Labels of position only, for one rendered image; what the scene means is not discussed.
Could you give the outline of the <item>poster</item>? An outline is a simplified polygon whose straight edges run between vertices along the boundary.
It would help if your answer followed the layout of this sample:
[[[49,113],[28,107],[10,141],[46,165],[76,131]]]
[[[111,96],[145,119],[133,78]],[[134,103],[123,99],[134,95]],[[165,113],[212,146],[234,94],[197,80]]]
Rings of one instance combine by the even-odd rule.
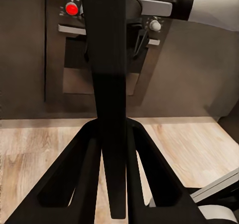
[[[82,0],[112,219],[126,218],[126,0]]]

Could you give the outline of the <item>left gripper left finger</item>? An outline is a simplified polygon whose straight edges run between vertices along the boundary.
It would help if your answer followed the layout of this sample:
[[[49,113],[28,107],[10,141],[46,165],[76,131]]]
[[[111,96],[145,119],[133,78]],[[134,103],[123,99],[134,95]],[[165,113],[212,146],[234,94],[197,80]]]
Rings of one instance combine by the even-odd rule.
[[[4,224],[94,224],[101,152],[94,119],[81,128]]]

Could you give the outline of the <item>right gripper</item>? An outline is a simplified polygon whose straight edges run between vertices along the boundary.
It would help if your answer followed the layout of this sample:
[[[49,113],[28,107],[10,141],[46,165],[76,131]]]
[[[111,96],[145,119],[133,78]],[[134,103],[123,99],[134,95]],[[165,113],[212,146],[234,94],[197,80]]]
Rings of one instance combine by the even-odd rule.
[[[126,3],[126,45],[135,45],[133,60],[137,60],[150,42],[148,30],[144,28],[143,19],[138,10]],[[90,60],[88,44],[84,54],[86,62]]]

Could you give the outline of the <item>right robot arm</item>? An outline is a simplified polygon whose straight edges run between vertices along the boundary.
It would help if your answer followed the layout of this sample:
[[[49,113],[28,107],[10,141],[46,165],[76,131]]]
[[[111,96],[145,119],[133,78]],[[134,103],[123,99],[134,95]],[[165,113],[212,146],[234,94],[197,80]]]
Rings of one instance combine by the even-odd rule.
[[[83,7],[80,8],[84,18]],[[137,60],[150,42],[141,15],[172,18],[239,31],[239,0],[126,0],[126,45]],[[88,44],[84,54],[90,60]]]

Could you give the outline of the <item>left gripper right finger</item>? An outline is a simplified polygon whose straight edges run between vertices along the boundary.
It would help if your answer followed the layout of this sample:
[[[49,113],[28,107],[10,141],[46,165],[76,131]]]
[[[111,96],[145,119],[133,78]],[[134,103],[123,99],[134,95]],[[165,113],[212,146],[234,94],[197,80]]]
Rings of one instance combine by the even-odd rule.
[[[138,151],[156,207],[144,204]],[[144,126],[126,118],[128,224],[209,224]]]

